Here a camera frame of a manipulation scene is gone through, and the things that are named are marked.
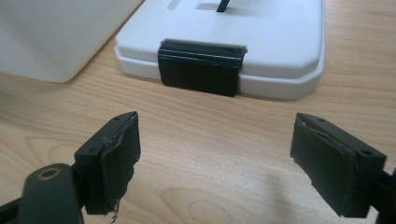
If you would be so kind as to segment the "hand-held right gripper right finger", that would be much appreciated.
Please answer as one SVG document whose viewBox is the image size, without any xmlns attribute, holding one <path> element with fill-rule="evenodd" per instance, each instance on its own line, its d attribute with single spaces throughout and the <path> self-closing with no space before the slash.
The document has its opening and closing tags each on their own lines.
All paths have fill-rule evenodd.
<svg viewBox="0 0 396 224">
<path fill-rule="evenodd" d="M 366 217 L 387 156 L 326 119 L 298 113 L 290 156 L 342 217 Z"/>
</svg>

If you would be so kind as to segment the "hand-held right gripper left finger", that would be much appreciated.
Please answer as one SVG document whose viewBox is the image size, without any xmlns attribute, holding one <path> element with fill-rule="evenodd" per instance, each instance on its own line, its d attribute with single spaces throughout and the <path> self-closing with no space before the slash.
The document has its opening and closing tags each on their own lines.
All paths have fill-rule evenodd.
<svg viewBox="0 0 396 224">
<path fill-rule="evenodd" d="M 78 198 L 88 215 L 117 213 L 141 155 L 138 113 L 110 119 L 75 153 Z"/>
</svg>

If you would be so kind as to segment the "white plastic container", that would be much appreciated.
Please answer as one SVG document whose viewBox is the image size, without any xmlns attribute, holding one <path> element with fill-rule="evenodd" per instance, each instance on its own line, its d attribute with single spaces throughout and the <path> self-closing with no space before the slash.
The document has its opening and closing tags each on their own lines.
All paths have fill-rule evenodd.
<svg viewBox="0 0 396 224">
<path fill-rule="evenodd" d="M 73 78 L 143 0 L 0 0 L 0 73 Z"/>
</svg>

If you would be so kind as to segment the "white plastic box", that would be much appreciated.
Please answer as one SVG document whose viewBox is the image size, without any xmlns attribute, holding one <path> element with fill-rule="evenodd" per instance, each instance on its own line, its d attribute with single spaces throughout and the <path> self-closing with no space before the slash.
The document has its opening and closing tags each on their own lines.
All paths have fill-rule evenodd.
<svg viewBox="0 0 396 224">
<path fill-rule="evenodd" d="M 145 0 L 115 52 L 169 87 L 295 100 L 324 70 L 325 0 Z"/>
</svg>

